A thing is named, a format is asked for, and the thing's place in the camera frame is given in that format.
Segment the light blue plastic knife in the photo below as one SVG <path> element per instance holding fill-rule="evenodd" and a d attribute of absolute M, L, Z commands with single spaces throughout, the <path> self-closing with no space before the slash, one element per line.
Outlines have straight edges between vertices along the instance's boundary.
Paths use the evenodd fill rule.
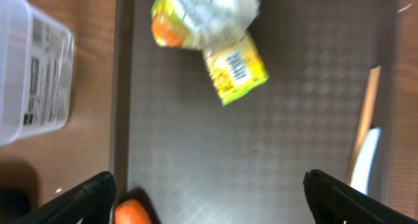
<path fill-rule="evenodd" d="M 369 129 L 355 156 L 349 185 L 364 195 L 368 194 L 368 183 L 380 134 L 379 127 Z"/>

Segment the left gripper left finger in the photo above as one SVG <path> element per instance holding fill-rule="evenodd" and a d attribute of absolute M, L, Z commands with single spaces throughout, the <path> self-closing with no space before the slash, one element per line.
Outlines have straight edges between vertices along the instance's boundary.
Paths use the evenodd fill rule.
<path fill-rule="evenodd" d="M 114 176 L 103 171 L 11 223 L 109 224 L 115 198 Z"/>

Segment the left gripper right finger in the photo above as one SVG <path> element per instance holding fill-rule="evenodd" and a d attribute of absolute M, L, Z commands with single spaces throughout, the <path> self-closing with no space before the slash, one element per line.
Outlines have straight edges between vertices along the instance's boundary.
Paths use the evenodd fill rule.
<path fill-rule="evenodd" d="M 305 173 L 303 185 L 316 224 L 417 224 L 321 170 Z"/>

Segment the orange carrot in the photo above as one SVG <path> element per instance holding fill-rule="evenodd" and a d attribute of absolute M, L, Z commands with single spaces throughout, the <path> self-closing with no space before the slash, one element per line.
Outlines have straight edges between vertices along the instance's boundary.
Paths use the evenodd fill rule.
<path fill-rule="evenodd" d="M 146 209 L 135 199 L 121 203 L 115 211 L 115 224 L 152 224 Z"/>

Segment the green snack wrapper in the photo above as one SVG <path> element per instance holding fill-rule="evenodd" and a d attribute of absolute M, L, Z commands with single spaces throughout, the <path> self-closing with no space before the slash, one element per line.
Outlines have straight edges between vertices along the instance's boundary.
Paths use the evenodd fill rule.
<path fill-rule="evenodd" d="M 155 0 L 151 31 L 160 47 L 198 50 L 222 105 L 268 80 L 248 27 L 261 0 Z"/>

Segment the wooden chopstick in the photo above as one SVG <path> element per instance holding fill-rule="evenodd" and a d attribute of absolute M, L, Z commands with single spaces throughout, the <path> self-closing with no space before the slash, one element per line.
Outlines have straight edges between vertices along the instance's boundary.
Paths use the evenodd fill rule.
<path fill-rule="evenodd" d="M 347 173 L 347 184 L 353 187 L 355 182 L 355 170 L 357 167 L 357 158 L 361 152 L 363 142 L 368 134 L 372 116 L 374 112 L 374 105 L 376 101 L 376 94 L 378 92 L 379 77 L 381 72 L 381 66 L 372 67 L 368 73 L 368 80 L 364 91 L 362 100 L 361 113 L 359 116 L 359 123 L 357 127 L 357 133 L 355 137 L 355 143 L 351 152 L 351 160 L 349 164 L 349 170 Z"/>

